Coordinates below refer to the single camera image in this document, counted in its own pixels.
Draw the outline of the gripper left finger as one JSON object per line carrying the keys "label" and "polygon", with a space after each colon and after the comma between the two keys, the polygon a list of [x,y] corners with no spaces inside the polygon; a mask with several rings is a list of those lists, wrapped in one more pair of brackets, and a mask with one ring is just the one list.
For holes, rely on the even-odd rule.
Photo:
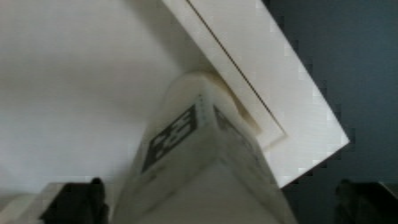
{"label": "gripper left finger", "polygon": [[44,224],[108,224],[109,208],[104,203],[104,184],[67,183],[38,216]]}

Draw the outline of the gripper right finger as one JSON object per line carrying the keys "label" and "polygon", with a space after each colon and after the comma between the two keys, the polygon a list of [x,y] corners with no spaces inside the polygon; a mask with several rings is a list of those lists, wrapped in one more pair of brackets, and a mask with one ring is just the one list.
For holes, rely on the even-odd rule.
{"label": "gripper right finger", "polygon": [[335,199],[333,224],[398,224],[398,183],[342,179]]}

